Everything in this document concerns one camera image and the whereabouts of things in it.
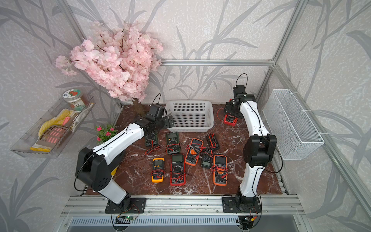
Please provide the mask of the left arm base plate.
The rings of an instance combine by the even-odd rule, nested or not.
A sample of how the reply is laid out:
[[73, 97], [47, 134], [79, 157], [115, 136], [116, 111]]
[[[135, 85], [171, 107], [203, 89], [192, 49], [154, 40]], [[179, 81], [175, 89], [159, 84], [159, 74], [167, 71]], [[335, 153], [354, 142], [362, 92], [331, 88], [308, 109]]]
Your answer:
[[146, 198], [125, 198], [121, 203], [115, 204], [108, 200], [105, 214], [133, 213], [142, 214], [146, 207]]

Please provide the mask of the orange Victor multimeter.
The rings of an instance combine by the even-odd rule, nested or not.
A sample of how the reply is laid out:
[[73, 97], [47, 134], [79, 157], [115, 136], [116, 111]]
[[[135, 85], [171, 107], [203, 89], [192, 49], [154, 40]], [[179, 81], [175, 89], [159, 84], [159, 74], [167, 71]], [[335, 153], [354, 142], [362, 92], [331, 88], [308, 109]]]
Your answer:
[[203, 146], [204, 142], [203, 140], [193, 138], [191, 142], [187, 146], [187, 154], [185, 157], [185, 164], [188, 164], [190, 166], [196, 166], [200, 154], [204, 148]]

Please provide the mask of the dark green multimeter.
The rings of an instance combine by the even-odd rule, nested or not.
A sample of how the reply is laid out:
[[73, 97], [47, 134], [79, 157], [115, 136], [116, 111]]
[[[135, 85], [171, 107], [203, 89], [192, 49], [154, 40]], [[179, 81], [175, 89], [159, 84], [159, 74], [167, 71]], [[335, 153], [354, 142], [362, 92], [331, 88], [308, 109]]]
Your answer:
[[178, 154], [181, 151], [178, 132], [169, 132], [166, 135], [166, 152], [169, 155]]
[[156, 146], [158, 145], [158, 137], [157, 137], [157, 131], [152, 131], [152, 132], [149, 132], [146, 136], [145, 136], [145, 145], [147, 147], [153, 147], [153, 146]]

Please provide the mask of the large red Aneng multimeter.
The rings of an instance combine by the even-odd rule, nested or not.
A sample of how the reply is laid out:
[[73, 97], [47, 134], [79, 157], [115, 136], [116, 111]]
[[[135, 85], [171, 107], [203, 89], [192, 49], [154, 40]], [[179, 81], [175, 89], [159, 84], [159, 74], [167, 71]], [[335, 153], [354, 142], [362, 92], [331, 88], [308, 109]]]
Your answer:
[[186, 172], [184, 154], [171, 155], [170, 185], [173, 187], [182, 186], [186, 183]]

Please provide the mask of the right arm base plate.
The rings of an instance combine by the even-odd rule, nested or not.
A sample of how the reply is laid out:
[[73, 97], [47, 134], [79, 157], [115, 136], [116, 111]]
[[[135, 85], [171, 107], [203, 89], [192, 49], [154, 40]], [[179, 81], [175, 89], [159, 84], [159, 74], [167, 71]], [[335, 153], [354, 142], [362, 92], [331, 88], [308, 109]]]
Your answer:
[[224, 195], [222, 197], [222, 206], [224, 213], [261, 213], [262, 206], [257, 196], [232, 196]]

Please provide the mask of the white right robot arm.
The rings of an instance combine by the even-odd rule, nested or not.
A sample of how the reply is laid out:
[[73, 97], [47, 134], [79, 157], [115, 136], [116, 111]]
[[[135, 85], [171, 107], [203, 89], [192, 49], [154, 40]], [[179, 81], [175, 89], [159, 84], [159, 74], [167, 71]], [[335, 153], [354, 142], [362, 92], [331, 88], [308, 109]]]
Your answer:
[[237, 196], [241, 201], [254, 198], [257, 196], [260, 176], [273, 159], [277, 138], [263, 124], [254, 95], [236, 94], [234, 99], [226, 103], [224, 111], [246, 122], [249, 133], [243, 148], [246, 169]]

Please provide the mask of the small red multimeter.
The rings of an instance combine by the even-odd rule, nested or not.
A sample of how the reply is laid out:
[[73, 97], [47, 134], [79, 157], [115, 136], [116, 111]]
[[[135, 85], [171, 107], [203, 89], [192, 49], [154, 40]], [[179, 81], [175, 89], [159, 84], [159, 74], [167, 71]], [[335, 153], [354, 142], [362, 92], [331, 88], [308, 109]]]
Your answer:
[[223, 120], [224, 124], [229, 126], [235, 126], [238, 122], [238, 118], [232, 115], [226, 114]]

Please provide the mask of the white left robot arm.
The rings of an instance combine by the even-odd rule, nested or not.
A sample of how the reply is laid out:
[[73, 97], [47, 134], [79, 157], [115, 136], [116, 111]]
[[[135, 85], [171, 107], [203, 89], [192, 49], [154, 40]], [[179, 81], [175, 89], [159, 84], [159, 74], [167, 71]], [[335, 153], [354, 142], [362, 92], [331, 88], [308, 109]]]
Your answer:
[[79, 151], [75, 179], [116, 205], [130, 202], [129, 194], [112, 178], [112, 171], [122, 162], [125, 149], [156, 130], [174, 127], [173, 116], [160, 104], [150, 105], [145, 117], [137, 117], [124, 130], [108, 141]]

